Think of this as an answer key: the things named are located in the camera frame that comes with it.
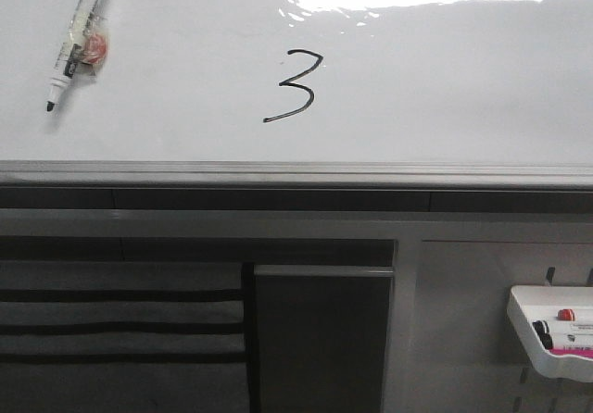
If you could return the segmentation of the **pink item in tray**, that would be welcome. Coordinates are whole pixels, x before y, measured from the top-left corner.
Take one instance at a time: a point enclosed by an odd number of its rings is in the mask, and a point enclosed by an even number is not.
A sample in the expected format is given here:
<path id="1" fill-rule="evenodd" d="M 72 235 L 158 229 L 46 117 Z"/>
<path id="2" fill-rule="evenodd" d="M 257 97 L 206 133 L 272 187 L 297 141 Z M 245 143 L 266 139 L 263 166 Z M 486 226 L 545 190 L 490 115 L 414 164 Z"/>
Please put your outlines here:
<path id="1" fill-rule="evenodd" d="M 592 350 L 580 350 L 580 349 L 552 349 L 551 354 L 555 356 L 577 356 L 582 358 L 593 358 Z"/>

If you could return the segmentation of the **white whiteboard marker with magnet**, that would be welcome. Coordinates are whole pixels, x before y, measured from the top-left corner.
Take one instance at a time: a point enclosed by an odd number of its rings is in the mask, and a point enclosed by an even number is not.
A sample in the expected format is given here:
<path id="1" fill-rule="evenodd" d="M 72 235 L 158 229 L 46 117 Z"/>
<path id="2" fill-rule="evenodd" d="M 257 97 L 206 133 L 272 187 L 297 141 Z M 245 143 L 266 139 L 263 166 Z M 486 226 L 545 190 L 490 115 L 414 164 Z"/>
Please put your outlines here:
<path id="1" fill-rule="evenodd" d="M 94 25 L 98 22 L 98 9 L 102 0 L 79 0 L 69 23 L 51 72 L 46 111 L 52 112 L 59 104 L 80 64 L 92 65 L 91 51 Z"/>

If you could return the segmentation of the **black capped marker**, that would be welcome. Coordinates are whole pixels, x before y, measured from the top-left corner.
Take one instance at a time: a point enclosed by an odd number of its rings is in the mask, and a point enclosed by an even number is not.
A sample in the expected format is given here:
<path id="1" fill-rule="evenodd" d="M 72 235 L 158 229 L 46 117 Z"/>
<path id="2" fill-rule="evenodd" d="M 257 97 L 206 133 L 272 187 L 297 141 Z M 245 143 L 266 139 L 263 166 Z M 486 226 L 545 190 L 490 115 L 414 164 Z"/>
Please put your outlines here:
<path id="1" fill-rule="evenodd" d="M 573 333 L 541 333 L 539 339 L 546 349 L 591 351 L 593 346 L 592 334 Z"/>
<path id="2" fill-rule="evenodd" d="M 538 334 L 586 334 L 591 335 L 593 326 L 591 323 L 571 321 L 545 321 L 536 320 L 532 323 Z"/>

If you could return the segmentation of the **white whiteboard with aluminium frame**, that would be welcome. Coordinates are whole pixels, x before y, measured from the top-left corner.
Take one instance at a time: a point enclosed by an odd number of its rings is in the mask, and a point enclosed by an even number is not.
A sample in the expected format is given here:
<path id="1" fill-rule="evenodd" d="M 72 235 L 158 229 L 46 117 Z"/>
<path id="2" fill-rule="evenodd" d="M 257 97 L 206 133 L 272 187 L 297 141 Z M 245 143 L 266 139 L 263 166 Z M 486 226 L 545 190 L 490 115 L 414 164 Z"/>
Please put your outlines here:
<path id="1" fill-rule="evenodd" d="M 592 0 L 1 0 L 5 184 L 587 189 Z"/>

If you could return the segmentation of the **black capped marker upper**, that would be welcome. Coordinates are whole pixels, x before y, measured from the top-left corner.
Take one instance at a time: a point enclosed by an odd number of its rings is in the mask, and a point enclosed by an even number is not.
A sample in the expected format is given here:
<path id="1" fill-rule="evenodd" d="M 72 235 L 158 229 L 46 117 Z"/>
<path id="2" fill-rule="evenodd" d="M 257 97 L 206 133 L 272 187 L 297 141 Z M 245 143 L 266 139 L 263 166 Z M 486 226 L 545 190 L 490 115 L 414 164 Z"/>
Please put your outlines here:
<path id="1" fill-rule="evenodd" d="M 591 323 L 571 321 L 545 321 L 536 320 L 532 323 L 538 334 L 586 334 L 591 335 L 593 326 Z"/>

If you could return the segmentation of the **black capped marker lower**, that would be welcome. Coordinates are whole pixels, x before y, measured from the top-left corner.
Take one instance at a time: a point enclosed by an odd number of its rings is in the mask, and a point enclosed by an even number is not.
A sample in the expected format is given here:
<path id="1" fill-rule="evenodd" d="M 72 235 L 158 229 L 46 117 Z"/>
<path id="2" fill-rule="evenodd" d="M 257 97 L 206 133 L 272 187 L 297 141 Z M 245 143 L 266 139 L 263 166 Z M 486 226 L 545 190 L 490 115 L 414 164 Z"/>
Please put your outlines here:
<path id="1" fill-rule="evenodd" d="M 573 333 L 541 333 L 539 339 L 546 349 L 591 351 L 593 346 L 592 334 Z"/>

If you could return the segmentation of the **red capped marker in tray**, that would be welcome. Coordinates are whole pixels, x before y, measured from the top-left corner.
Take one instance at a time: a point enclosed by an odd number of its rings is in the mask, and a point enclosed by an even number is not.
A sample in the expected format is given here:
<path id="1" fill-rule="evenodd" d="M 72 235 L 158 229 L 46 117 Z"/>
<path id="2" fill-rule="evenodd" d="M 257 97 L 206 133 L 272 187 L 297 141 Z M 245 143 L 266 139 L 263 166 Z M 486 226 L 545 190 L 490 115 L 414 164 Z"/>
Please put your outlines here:
<path id="1" fill-rule="evenodd" d="M 558 311 L 557 319 L 571 322 L 592 322 L 592 308 L 563 308 Z"/>

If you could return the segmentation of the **dark grey cabinet panel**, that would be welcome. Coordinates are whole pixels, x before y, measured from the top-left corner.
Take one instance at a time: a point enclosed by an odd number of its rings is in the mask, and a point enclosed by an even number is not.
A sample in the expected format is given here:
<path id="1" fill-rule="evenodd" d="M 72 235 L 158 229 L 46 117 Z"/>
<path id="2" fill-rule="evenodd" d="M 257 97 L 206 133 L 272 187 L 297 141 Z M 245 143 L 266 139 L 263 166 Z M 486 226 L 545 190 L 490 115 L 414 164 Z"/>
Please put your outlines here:
<path id="1" fill-rule="evenodd" d="M 258 275 L 264 412 L 378 412 L 389 277 Z"/>

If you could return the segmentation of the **white plastic marker tray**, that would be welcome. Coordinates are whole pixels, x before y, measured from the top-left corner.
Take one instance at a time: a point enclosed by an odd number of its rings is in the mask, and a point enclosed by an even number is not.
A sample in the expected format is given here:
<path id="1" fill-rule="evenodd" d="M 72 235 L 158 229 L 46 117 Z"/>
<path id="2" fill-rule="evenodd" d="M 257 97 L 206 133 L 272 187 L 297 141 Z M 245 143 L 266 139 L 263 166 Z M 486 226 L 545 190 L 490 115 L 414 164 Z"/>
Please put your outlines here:
<path id="1" fill-rule="evenodd" d="M 507 314 L 536 371 L 548 378 L 592 382 L 592 359 L 555 356 L 534 330 L 536 320 L 561 321 L 563 308 L 592 308 L 590 287 L 515 285 L 511 288 Z"/>

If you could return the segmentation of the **grey slatted shelf unit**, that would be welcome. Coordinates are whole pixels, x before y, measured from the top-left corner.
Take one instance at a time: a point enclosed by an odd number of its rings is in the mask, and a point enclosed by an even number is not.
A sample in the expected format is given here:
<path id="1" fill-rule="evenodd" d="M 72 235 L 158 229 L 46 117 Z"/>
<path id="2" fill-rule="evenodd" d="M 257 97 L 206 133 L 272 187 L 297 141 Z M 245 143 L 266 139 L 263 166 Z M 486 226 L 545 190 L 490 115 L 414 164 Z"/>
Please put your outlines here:
<path id="1" fill-rule="evenodd" d="M 253 269 L 6 261 L 5 412 L 257 412 Z"/>

